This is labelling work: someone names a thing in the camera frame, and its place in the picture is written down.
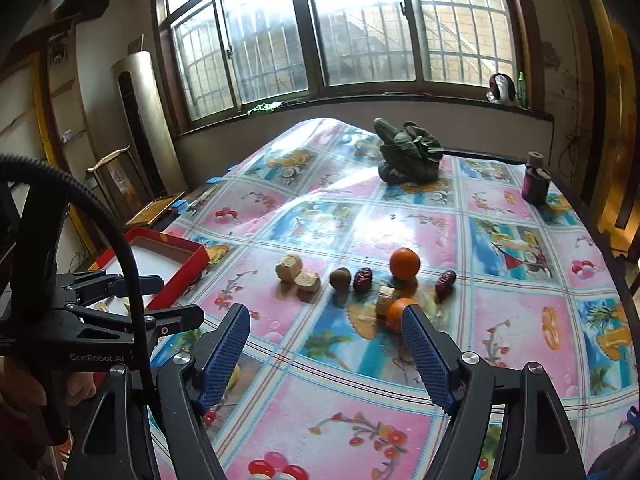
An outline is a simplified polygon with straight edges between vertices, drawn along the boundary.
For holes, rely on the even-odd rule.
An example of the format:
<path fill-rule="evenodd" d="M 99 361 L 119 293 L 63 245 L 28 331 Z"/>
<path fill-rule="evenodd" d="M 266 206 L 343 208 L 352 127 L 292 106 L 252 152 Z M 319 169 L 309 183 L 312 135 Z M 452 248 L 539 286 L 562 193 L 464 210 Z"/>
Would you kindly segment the person's left hand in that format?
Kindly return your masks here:
<path fill-rule="evenodd" d="M 67 406 L 76 406 L 96 394 L 93 374 L 73 373 L 65 386 Z M 1 401 L 18 417 L 25 418 L 30 406 L 45 406 L 47 395 L 43 386 L 9 358 L 1 358 Z"/>

